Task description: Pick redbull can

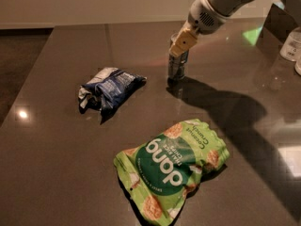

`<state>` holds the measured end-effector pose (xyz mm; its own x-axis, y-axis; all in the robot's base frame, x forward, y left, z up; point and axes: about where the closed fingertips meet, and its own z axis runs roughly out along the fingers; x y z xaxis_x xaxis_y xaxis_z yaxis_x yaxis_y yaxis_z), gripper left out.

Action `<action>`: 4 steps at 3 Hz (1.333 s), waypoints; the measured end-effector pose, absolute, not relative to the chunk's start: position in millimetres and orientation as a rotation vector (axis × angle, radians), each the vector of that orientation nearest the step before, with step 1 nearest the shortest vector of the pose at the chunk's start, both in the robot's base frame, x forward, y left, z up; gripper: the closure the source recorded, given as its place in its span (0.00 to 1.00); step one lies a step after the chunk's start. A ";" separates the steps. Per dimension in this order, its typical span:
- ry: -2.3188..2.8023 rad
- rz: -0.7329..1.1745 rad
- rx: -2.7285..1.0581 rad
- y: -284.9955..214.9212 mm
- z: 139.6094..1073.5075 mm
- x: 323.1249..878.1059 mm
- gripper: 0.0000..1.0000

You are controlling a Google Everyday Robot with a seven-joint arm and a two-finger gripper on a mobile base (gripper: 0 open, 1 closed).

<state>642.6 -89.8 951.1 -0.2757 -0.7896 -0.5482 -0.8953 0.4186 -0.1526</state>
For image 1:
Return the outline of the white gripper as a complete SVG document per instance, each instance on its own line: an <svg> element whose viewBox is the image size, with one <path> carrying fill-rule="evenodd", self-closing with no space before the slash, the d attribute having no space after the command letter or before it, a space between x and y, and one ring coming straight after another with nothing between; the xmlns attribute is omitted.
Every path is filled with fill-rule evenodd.
<svg viewBox="0 0 301 226"><path fill-rule="evenodd" d="M169 53L181 56L197 44L198 34L214 33L229 16L229 0L195 0L187 18L191 27L183 27L171 37Z"/></svg>

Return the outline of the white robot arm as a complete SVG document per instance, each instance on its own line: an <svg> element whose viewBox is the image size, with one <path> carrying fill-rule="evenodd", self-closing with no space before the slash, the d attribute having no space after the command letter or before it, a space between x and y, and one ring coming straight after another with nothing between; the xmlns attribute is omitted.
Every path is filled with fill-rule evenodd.
<svg viewBox="0 0 301 226"><path fill-rule="evenodd" d="M198 42L198 35L214 33L240 7L254 0L195 0L188 17L169 48L169 53L180 57ZM280 0L284 8L301 24L301 0Z"/></svg>

